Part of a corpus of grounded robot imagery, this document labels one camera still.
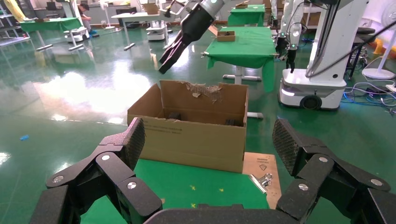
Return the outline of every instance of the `glossy floor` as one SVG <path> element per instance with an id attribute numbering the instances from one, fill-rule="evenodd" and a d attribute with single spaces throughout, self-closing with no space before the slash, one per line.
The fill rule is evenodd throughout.
<path id="1" fill-rule="evenodd" d="M 57 32 L 43 32 L 54 47 L 35 52 L 36 36 L 1 48 L 0 55 L 0 224 L 26 223 L 44 181 L 52 173 L 85 158 L 107 135 L 126 129 L 126 109 L 160 79 L 193 83 L 232 83 L 222 80 L 235 67 L 216 63 L 206 69 L 201 58 L 212 41 L 206 33 L 182 54 L 165 75 L 158 73 L 162 42 L 148 42 L 144 29 L 129 31 L 136 46 L 127 45 L 123 32 L 106 33 L 84 42 L 85 49 L 68 52 L 69 44 Z M 310 45 L 300 50 L 297 67 L 304 68 Z M 276 80 L 284 63 L 276 63 Z M 260 70 L 247 70 L 260 76 Z M 356 72 L 351 83 L 364 80 Z M 396 188 L 394 117 L 381 107 L 341 104 L 335 112 L 308 111 L 280 106 L 277 91 L 266 93 L 262 83 L 249 85 L 249 111 L 264 120 L 249 119 L 246 150 L 276 154 L 272 128 L 277 118 L 288 119 L 302 133 L 320 138 L 340 158 L 384 178 Z M 20 137 L 29 135 L 21 141 Z M 293 180 L 277 158 L 282 190 Z M 107 215 L 90 211 L 100 223 Z M 334 206 L 320 199 L 309 223 L 349 223 Z"/>

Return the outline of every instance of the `robotic hand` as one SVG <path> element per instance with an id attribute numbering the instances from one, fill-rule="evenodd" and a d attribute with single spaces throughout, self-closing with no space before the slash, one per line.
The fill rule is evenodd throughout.
<path id="1" fill-rule="evenodd" d="M 160 59 L 160 73 L 164 74 L 177 62 L 184 49 L 193 41 L 199 40 L 216 18 L 225 4 L 224 0 L 203 0 L 197 3 L 182 20 L 182 29 Z"/>

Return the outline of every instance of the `white robot body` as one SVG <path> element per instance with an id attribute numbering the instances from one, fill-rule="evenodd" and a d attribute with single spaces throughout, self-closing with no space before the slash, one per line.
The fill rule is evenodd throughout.
<path id="1" fill-rule="evenodd" d="M 293 73 L 283 70 L 279 90 L 282 104 L 307 109 L 339 108 L 347 85 L 343 79 L 347 58 L 319 75 L 316 73 L 351 50 L 366 5 L 367 0 L 353 0 L 322 10 L 307 69 L 295 69 Z"/>

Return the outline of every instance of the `green table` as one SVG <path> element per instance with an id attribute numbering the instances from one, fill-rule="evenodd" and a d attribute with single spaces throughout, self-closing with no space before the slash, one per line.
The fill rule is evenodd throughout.
<path id="1" fill-rule="evenodd" d="M 256 24 L 262 27 L 264 24 L 265 6 L 263 5 L 248 5 L 247 8 L 233 8 L 228 17 L 228 26 L 239 26 Z"/>
<path id="2" fill-rule="evenodd" d="M 29 22 L 21 22 L 20 25 L 21 25 L 21 29 L 25 32 L 35 31 L 37 33 L 37 36 L 42 45 L 40 48 L 36 49 L 37 51 L 52 47 L 52 44 L 45 45 L 40 35 L 39 32 L 40 30 L 41 31 L 60 30 L 61 32 L 69 31 L 74 45 L 74 47 L 69 48 L 69 51 L 81 48 L 83 46 L 82 44 L 79 45 L 76 44 L 76 41 L 74 40 L 74 36 L 72 34 L 73 29 L 77 29 L 81 27 L 81 23 L 78 18 L 57 18 L 57 19 L 50 19 L 50 21 L 46 21 L 46 22 L 29 21 Z"/>
<path id="3" fill-rule="evenodd" d="M 224 75 L 223 78 L 235 79 L 235 84 L 242 80 L 261 81 L 260 77 L 244 76 L 245 68 L 262 68 L 264 90 L 274 89 L 274 56 L 276 55 L 271 30 L 268 27 L 224 27 L 221 31 L 235 31 L 234 42 L 212 41 L 206 52 L 208 53 L 208 69 L 214 63 L 224 62 L 236 65 L 235 75 Z M 249 113 L 248 117 L 262 118 L 262 114 Z"/>
<path id="4" fill-rule="evenodd" d="M 246 209 L 268 209 L 266 195 L 248 175 L 171 163 L 139 160 L 136 176 L 164 201 L 163 208 L 190 208 L 243 204 Z M 82 224 L 122 224 L 125 221 L 103 197 L 82 216 Z"/>

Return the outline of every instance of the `table leg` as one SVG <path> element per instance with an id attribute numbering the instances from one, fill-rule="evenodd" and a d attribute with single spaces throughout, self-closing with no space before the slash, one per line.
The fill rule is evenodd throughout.
<path id="1" fill-rule="evenodd" d="M 165 46 L 163 47 L 163 49 L 167 49 L 168 48 L 168 42 L 169 42 L 169 36 L 168 36 L 168 28 L 166 27 L 166 22 L 162 21 L 163 25 L 165 26 Z"/>
<path id="2" fill-rule="evenodd" d="M 355 58 L 355 60 L 354 60 L 354 64 L 352 65 L 351 73 L 349 73 L 349 80 L 351 80 L 352 76 L 354 75 L 355 68 L 356 68 L 356 64 L 357 64 L 358 61 L 359 61 L 360 52 L 361 52 L 361 48 L 359 48 L 359 49 L 358 49 L 358 52 L 356 53 L 356 58 Z"/>
<path id="3" fill-rule="evenodd" d="M 236 74 L 234 76 L 235 78 L 235 82 L 234 84 L 240 85 L 242 83 L 242 74 L 243 74 L 243 70 L 245 68 L 240 67 L 240 66 L 236 66 Z M 264 119 L 264 115 L 262 113 L 255 113 L 255 112 L 247 112 L 247 117 L 248 118 L 258 118 L 258 119 Z"/>
<path id="4" fill-rule="evenodd" d="M 74 39 L 74 36 L 73 36 L 73 33 L 71 30 L 69 30 L 69 34 L 70 34 L 71 40 L 73 41 L 73 46 L 74 46 L 74 47 L 69 48 L 69 51 L 83 47 L 83 44 L 79 44 L 79 45 L 76 44 L 76 40 Z"/>
<path id="5" fill-rule="evenodd" d="M 122 23 L 124 24 L 125 36 L 127 37 L 127 43 L 128 43 L 128 46 L 124 47 L 124 50 L 128 50 L 128 49 L 130 49 L 131 47 L 133 47 L 133 46 L 135 45 L 135 43 L 130 43 L 130 41 L 129 41 L 129 36 L 128 36 L 127 25 L 125 24 L 125 21 L 124 21 L 124 20 L 122 20 Z"/>
<path id="6" fill-rule="evenodd" d="M 240 66 L 236 66 L 236 73 L 239 75 L 239 69 L 242 69 Z M 249 81 L 256 81 L 261 82 L 261 77 L 258 76 L 245 76 L 243 73 L 244 71 L 240 71 L 241 73 L 241 80 L 249 80 Z M 235 79 L 236 75 L 223 75 L 223 78 Z"/>
<path id="7" fill-rule="evenodd" d="M 44 49 L 52 47 L 52 44 L 45 45 L 44 41 L 42 40 L 41 34 L 38 30 L 36 30 L 36 34 L 37 34 L 38 39 L 40 40 L 40 43 L 41 43 L 41 47 L 37 48 L 36 51 L 40 51 L 40 50 L 44 50 Z"/>

